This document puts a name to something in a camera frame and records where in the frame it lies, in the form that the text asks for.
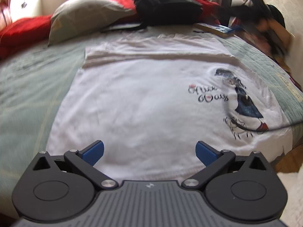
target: metal screw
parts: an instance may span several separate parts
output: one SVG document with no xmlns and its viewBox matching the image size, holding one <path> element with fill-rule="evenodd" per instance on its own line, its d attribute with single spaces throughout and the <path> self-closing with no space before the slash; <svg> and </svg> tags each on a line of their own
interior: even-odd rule
<svg viewBox="0 0 303 227">
<path fill-rule="evenodd" d="M 101 185 L 106 188 L 111 188 L 116 185 L 116 182 L 111 179 L 106 179 L 101 182 Z"/>
<path fill-rule="evenodd" d="M 196 179 L 186 179 L 184 181 L 184 185 L 188 186 L 188 187 L 195 187 L 199 184 L 199 181 Z"/>
</svg>

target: black backpack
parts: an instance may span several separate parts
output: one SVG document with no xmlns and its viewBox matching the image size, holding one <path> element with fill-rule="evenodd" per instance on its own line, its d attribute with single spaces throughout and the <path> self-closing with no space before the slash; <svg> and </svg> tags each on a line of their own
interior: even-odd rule
<svg viewBox="0 0 303 227">
<path fill-rule="evenodd" d="M 134 0 L 145 25 L 194 24 L 202 5 L 194 0 Z"/>
</svg>

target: green bedsheet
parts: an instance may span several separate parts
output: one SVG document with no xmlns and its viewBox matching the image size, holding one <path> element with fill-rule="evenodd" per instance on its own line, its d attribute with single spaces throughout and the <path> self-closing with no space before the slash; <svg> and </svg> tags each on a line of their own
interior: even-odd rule
<svg viewBox="0 0 303 227">
<path fill-rule="evenodd" d="M 215 37 L 209 33 L 191 32 L 189 26 L 149 28 L 133 33 L 142 37 L 161 33 Z M 32 158 L 38 151 L 45 150 L 57 110 L 83 63 L 85 47 L 127 34 L 97 33 L 49 48 L 47 42 L 43 42 L 1 65 L 0 213 L 17 217 L 10 198 L 12 190 Z M 241 39 L 218 39 L 268 84 L 290 123 L 303 119 L 303 102 L 299 102 L 281 80 L 283 76 L 287 79 L 286 72 Z M 293 128 L 293 145 L 302 136 L 303 126 Z"/>
</svg>

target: blue gripper pad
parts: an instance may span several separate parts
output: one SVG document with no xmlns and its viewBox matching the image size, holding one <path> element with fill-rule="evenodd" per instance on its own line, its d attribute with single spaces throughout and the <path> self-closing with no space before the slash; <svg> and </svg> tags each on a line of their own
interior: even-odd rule
<svg viewBox="0 0 303 227">
<path fill-rule="evenodd" d="M 220 152 L 210 147 L 203 141 L 196 144 L 196 156 L 205 165 L 208 166 L 220 157 Z"/>
<path fill-rule="evenodd" d="M 93 166 L 104 154 L 104 144 L 97 140 L 78 153 L 78 156 Z"/>
</svg>

